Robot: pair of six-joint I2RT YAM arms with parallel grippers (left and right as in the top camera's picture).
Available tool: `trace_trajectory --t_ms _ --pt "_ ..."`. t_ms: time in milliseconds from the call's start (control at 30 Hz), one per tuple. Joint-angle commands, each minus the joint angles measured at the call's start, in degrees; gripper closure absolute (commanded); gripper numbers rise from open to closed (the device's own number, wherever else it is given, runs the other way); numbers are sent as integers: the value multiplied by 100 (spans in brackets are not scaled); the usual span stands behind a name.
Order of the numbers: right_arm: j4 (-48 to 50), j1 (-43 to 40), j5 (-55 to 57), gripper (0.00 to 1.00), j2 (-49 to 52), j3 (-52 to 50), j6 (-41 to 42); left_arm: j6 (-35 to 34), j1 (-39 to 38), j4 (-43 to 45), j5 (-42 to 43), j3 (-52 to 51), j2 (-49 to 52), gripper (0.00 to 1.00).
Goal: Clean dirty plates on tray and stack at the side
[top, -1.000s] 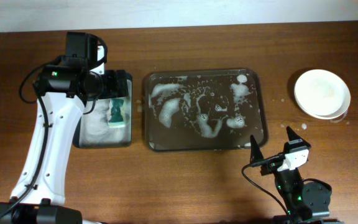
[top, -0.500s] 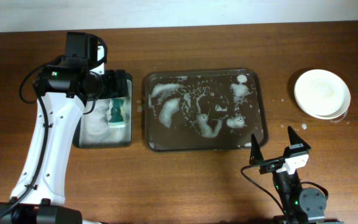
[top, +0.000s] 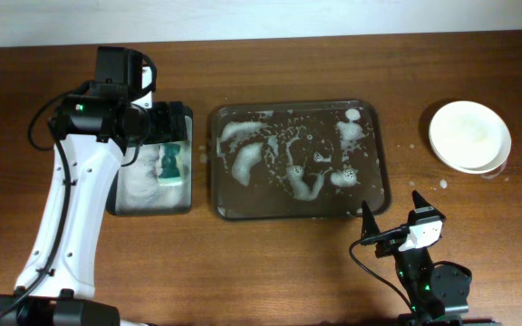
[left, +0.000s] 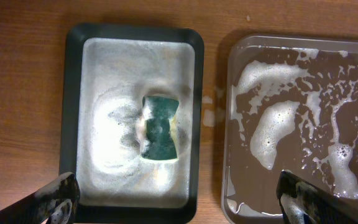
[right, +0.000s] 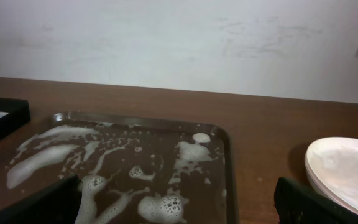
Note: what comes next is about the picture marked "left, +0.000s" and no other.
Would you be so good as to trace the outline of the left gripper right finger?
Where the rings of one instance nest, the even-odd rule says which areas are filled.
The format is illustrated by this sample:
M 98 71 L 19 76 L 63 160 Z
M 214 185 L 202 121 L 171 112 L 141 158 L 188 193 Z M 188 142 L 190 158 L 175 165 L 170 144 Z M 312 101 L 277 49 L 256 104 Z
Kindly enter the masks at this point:
M 276 195 L 286 224 L 358 224 L 358 209 L 291 172 L 280 173 Z

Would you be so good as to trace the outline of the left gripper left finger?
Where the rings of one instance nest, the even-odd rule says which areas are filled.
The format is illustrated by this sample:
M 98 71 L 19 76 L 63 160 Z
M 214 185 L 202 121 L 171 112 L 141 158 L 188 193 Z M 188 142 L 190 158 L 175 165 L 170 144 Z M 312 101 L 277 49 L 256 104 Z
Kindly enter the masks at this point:
M 75 174 L 66 172 L 0 210 L 0 223 L 73 223 L 80 199 Z

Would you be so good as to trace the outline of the green yellow sponge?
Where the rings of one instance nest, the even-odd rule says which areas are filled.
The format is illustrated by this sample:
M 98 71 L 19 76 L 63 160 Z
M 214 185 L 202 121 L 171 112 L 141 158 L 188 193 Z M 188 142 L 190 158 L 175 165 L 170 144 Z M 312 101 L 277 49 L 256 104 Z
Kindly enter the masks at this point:
M 142 105 L 145 118 L 142 157 L 153 161 L 176 159 L 178 156 L 171 134 L 171 123 L 179 106 L 178 100 L 149 95 L 143 97 Z

